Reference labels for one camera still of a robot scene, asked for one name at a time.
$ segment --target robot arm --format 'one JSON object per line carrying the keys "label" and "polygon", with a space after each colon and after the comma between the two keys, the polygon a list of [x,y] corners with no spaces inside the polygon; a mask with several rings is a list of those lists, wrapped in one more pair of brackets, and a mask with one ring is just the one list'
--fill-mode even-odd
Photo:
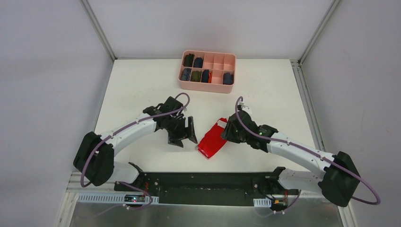
{"label": "robot arm", "polygon": [[[316,150],[292,140],[273,127],[268,125],[258,126],[251,120],[250,115],[245,111],[246,108],[243,109],[242,106],[238,107],[240,110],[238,111],[238,116],[241,122],[254,134],[268,137],[270,140],[261,139],[248,132],[239,122],[237,114],[229,117],[225,130],[221,135],[222,138],[234,143],[247,143],[254,149],[261,149],[265,152],[280,155],[310,171],[303,172],[284,169],[278,179],[276,179],[284,189],[300,189],[321,193],[330,202],[338,206],[347,206],[359,184],[359,180],[330,165],[323,160],[323,157],[359,176],[349,155],[341,151],[337,155],[334,155]],[[305,152],[300,147],[308,148],[314,153],[319,154],[322,158]]]}
{"label": "robot arm", "polygon": [[[193,118],[188,117],[188,127],[185,127],[185,118],[182,111],[173,112],[183,108],[183,104],[175,98],[169,97],[164,104],[156,107],[150,106],[143,110],[133,123],[118,127],[114,130],[96,135],[94,132],[86,134],[74,159],[74,166],[85,172],[85,177],[95,186],[102,185],[106,181],[122,181],[132,183],[139,175],[138,169],[128,163],[114,162],[114,157],[126,146],[137,139],[166,129],[168,132],[168,144],[183,147],[181,140],[189,139],[198,143],[193,126]],[[86,171],[85,163],[96,145],[103,143],[91,158]]]}

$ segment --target rolled sock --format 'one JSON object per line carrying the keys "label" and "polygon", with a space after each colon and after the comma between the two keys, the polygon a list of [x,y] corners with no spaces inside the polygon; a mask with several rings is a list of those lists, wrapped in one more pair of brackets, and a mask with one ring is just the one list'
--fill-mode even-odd
{"label": "rolled sock", "polygon": [[202,66],[203,66],[203,59],[201,57],[195,58],[195,61],[193,62],[193,67],[202,68]]}
{"label": "rolled sock", "polygon": [[191,75],[191,69],[185,68],[183,70],[183,73],[181,74],[180,80],[189,81],[190,75]]}
{"label": "rolled sock", "polygon": [[191,81],[200,82],[201,80],[201,71],[193,71],[191,74]]}
{"label": "rolled sock", "polygon": [[212,82],[212,72],[209,72],[209,83]]}
{"label": "rolled sock", "polygon": [[184,57],[184,66],[185,67],[191,67],[192,66],[192,62],[193,62],[193,58],[195,57],[195,55],[194,54],[187,54],[185,57]]}
{"label": "rolled sock", "polygon": [[205,70],[202,73],[202,78],[200,79],[202,83],[209,83],[209,70]]}
{"label": "rolled sock", "polygon": [[231,73],[226,72],[223,75],[223,84],[232,85],[234,83],[234,76]]}

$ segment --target metal floor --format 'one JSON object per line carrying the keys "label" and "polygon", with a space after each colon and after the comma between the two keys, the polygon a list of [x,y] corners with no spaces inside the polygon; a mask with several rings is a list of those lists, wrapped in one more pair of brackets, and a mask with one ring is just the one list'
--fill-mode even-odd
{"label": "metal floor", "polygon": [[80,203],[74,210],[70,227],[342,227],[338,207],[325,199],[300,198],[285,215],[266,215],[268,208],[153,205],[143,210],[116,207],[95,218],[113,204]]}

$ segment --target metal frame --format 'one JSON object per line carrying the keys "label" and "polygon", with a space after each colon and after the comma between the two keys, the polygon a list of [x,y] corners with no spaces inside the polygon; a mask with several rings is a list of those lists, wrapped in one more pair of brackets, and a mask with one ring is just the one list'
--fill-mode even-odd
{"label": "metal frame", "polygon": [[[308,85],[302,72],[302,66],[300,66],[298,62],[298,60],[291,60],[291,66],[294,72],[295,80],[298,85],[302,103],[304,105],[309,127],[311,128],[314,144],[317,149],[324,150],[323,139],[317,123],[312,97],[309,93]],[[349,203],[347,207],[338,207],[338,209],[344,227],[358,227],[357,219],[355,218],[351,203]]]}
{"label": "metal frame", "polygon": [[109,41],[106,38],[106,35],[102,29],[102,27],[99,24],[99,21],[96,18],[95,13],[93,12],[92,7],[89,4],[88,0],[79,0],[82,7],[84,8],[85,12],[87,13],[87,16],[89,18],[90,23],[92,24],[97,36],[99,37],[100,42],[102,43],[103,47],[105,48],[106,52],[108,53],[110,59],[114,62],[116,60],[116,56],[112,50],[112,47],[110,46]]}
{"label": "metal frame", "polygon": [[304,63],[304,61],[307,58],[307,56],[309,55],[310,51],[312,50],[312,48],[316,44],[316,41],[319,39],[322,31],[326,27],[327,22],[329,22],[331,16],[333,15],[334,11],[336,10],[336,8],[338,7],[338,5],[341,2],[342,2],[342,0],[333,0],[331,2],[331,5],[329,6],[329,8],[326,11],[326,14],[324,14],[323,19],[321,20],[319,26],[317,27],[317,29],[314,32],[311,40],[309,41],[309,43],[306,46],[304,52],[302,53],[301,58],[298,61],[300,66],[302,66],[302,64]]}
{"label": "metal frame", "polygon": [[78,200],[77,192],[67,192],[64,195],[63,202],[60,207],[59,214],[57,215],[55,227],[69,227],[72,214],[74,213],[75,205]]}
{"label": "metal frame", "polygon": [[[67,185],[66,192],[73,193],[73,192],[96,192],[96,193],[116,193],[121,194],[121,192],[114,191],[114,182],[107,181],[106,183],[102,184],[101,186],[95,187],[92,184],[86,188],[81,187],[80,184],[81,173],[78,171],[74,171],[71,174],[70,181]],[[85,177],[85,183],[88,183],[89,180]]]}
{"label": "metal frame", "polygon": [[290,61],[292,70],[294,72],[296,84],[298,85],[298,90],[301,95],[301,100],[304,105],[309,127],[311,128],[314,145],[318,150],[325,151],[322,135],[320,134],[319,125],[317,123],[316,114],[314,112],[312,97],[309,93],[308,86],[306,84],[306,80],[302,72],[302,68],[299,66],[298,60],[290,60]]}

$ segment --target white tabletop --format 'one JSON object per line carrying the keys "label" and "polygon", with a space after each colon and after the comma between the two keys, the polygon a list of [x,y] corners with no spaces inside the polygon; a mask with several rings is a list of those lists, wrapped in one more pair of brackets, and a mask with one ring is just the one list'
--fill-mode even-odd
{"label": "white tabletop", "polygon": [[[185,116],[193,116],[198,141],[220,117],[234,113],[243,96],[258,124],[277,128],[290,138],[314,147],[311,131],[289,60],[237,60],[230,94],[182,90],[177,81],[181,60],[116,60],[95,132],[100,134],[131,122],[143,109],[187,92],[191,102]],[[180,97],[182,103],[186,98]],[[147,172],[262,172],[277,166],[305,170],[285,158],[227,142],[212,158],[183,140],[184,148],[167,144],[167,131],[159,130],[132,143],[116,161],[133,162]]]}

